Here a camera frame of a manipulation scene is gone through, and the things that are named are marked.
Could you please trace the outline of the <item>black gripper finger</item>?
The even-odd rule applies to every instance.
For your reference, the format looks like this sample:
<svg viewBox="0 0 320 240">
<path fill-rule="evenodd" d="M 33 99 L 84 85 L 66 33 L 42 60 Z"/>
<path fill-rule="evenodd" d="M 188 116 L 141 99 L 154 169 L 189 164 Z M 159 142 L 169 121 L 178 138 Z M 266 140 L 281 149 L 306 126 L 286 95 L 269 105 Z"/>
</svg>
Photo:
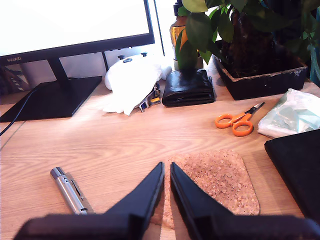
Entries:
<svg viewBox="0 0 320 240">
<path fill-rule="evenodd" d="M 232 212 L 205 193 L 176 164 L 170 165 L 170 185 L 174 200 L 192 240 L 232 240 L 223 226 Z"/>
<path fill-rule="evenodd" d="M 107 240 L 141 240 L 164 187 L 164 163 L 159 162 L 136 188 L 106 213 Z"/>
</svg>

